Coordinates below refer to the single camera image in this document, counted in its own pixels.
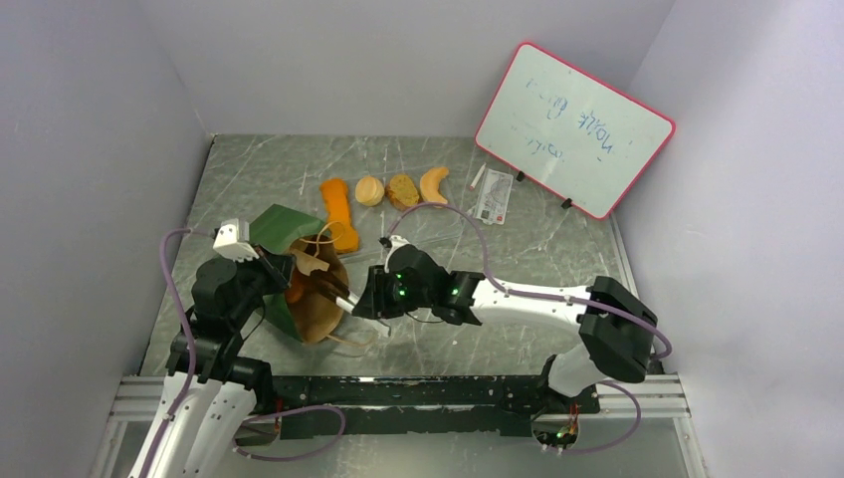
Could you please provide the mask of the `green paper bag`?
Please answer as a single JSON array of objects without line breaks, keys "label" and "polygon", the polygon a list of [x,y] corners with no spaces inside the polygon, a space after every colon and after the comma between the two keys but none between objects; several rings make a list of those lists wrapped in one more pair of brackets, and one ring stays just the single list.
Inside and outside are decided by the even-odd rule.
[{"label": "green paper bag", "polygon": [[268,322],[289,337],[307,345],[333,341],[353,348],[367,348],[378,337],[364,342],[335,334],[346,310],[337,301],[354,301],[348,274],[337,257],[325,222],[286,206],[273,204],[250,223],[250,238],[263,251],[290,254],[296,260],[290,287],[265,297]]}]

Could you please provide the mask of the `white pink marker pen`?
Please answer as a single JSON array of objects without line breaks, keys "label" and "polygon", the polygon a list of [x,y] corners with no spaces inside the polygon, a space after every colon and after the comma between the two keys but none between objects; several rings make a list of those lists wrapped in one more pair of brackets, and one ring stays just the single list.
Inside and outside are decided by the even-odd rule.
[{"label": "white pink marker pen", "polygon": [[481,178],[483,177],[485,171],[487,169],[487,165],[482,163],[481,166],[478,168],[476,174],[473,176],[472,180],[468,184],[468,189],[470,191],[475,190],[480,182]]}]

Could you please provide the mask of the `white ruler package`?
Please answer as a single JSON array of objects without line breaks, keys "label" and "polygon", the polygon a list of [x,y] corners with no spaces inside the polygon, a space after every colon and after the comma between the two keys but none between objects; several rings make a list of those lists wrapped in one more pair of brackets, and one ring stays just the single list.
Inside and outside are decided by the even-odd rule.
[{"label": "white ruler package", "polygon": [[509,173],[487,169],[477,187],[479,196],[474,217],[488,225],[503,225],[514,182],[515,177]]}]

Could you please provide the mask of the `aluminium side rail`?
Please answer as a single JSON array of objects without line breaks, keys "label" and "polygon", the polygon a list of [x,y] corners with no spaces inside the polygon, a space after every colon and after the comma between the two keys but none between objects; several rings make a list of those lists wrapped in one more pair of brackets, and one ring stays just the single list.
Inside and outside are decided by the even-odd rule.
[{"label": "aluminium side rail", "polygon": [[622,237],[621,228],[614,214],[610,214],[608,216],[608,222],[613,234],[613,244],[615,245],[618,267],[621,274],[620,282],[631,292],[633,296],[639,298],[633,270]]}]

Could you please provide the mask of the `silver metal tongs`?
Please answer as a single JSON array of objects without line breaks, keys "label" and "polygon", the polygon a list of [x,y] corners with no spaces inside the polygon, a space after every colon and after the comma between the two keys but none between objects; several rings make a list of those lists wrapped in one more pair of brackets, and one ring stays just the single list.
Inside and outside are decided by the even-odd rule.
[{"label": "silver metal tongs", "polygon": [[350,292],[347,285],[328,271],[316,270],[311,279],[316,290],[329,301],[350,315],[359,301],[359,297]]}]

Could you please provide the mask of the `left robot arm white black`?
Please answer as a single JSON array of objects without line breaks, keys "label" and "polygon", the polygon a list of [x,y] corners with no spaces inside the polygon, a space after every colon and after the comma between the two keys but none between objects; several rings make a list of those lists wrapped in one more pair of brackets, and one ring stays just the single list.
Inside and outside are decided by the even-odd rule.
[{"label": "left robot arm white black", "polygon": [[296,260],[269,254],[246,262],[203,263],[187,324],[172,341],[154,420],[129,474],[208,477],[250,414],[276,404],[270,365],[241,356],[252,314],[291,285]]}]

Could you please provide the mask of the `pink framed whiteboard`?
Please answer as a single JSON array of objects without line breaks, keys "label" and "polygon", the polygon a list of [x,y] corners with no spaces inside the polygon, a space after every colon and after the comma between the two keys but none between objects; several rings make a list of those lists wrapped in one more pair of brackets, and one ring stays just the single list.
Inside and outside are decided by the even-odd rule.
[{"label": "pink framed whiteboard", "polygon": [[475,142],[569,206],[603,219],[675,130],[669,117],[524,42]]}]

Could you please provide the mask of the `tan fake croissant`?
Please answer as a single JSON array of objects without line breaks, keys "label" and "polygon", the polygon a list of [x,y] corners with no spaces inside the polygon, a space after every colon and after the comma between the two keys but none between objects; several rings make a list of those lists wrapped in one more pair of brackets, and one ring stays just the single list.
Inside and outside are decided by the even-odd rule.
[{"label": "tan fake croissant", "polygon": [[421,198],[428,203],[448,204],[448,199],[441,193],[440,185],[449,175],[450,170],[446,166],[432,167],[427,170],[419,180],[419,191]]}]

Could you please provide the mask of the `orange fake bread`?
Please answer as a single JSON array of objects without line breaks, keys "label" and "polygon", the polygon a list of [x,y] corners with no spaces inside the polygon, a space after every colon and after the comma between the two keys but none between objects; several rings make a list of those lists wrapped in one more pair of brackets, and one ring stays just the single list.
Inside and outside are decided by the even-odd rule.
[{"label": "orange fake bread", "polygon": [[348,187],[344,180],[332,178],[319,186],[327,215],[328,231],[338,254],[356,252],[360,246],[358,232],[352,226]]}]

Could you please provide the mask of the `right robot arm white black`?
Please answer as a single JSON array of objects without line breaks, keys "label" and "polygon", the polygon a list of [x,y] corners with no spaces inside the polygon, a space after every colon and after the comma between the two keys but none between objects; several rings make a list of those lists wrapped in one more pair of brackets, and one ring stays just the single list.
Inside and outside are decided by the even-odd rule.
[{"label": "right robot arm white black", "polygon": [[426,252],[398,241],[385,264],[369,268],[361,295],[348,293],[335,303],[369,320],[427,309],[454,326],[542,326],[574,337],[571,350],[546,360],[532,392],[506,398],[504,408],[521,414],[563,411],[604,379],[643,382],[658,333],[652,312],[610,277],[557,289],[506,283],[480,272],[449,272]]}]

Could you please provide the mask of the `orange fake baguette loaf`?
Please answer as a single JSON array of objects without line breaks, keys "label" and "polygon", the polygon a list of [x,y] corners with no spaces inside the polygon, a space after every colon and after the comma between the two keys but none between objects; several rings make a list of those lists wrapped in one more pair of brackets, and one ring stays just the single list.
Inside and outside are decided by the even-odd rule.
[{"label": "orange fake baguette loaf", "polygon": [[285,301],[288,305],[299,302],[308,290],[308,277],[298,269],[293,271],[289,288],[284,292]]}]

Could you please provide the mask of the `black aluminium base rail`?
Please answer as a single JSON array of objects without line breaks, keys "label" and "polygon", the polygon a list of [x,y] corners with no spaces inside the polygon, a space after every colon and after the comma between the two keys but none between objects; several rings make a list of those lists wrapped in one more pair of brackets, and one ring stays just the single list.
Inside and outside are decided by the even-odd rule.
[{"label": "black aluminium base rail", "polygon": [[690,414],[679,379],[649,375],[640,383],[592,385],[577,397],[553,391],[538,375],[440,375],[405,377],[281,375],[275,402],[262,401],[262,420],[237,436],[248,444],[333,435],[330,412],[274,418],[278,411],[333,405],[345,415],[345,434],[497,432],[528,437],[535,425],[576,416],[632,419]]}]

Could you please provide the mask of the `round tan fake bun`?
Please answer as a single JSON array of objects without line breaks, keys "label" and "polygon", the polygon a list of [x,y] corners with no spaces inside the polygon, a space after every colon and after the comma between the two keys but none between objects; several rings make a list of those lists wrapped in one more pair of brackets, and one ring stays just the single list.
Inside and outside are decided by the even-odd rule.
[{"label": "round tan fake bun", "polygon": [[366,207],[374,207],[381,203],[385,195],[382,181],[374,176],[361,177],[354,189],[355,200]]}]

